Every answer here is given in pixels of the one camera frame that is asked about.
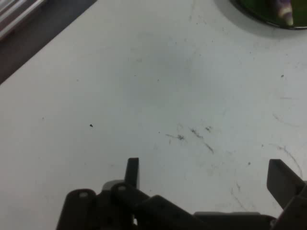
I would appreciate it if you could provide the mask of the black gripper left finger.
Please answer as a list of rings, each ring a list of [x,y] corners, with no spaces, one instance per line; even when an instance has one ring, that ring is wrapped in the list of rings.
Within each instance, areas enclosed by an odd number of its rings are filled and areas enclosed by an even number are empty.
[[[96,194],[78,189],[67,194],[58,230],[197,230],[199,221],[161,196],[137,188],[139,159],[129,158],[123,181]]]

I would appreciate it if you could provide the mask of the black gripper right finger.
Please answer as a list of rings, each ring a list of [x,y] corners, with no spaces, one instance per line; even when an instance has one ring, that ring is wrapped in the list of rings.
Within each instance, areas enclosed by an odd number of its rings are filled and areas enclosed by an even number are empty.
[[[307,183],[282,160],[269,160],[267,188],[281,214],[272,223],[272,230],[305,230],[307,228]]]

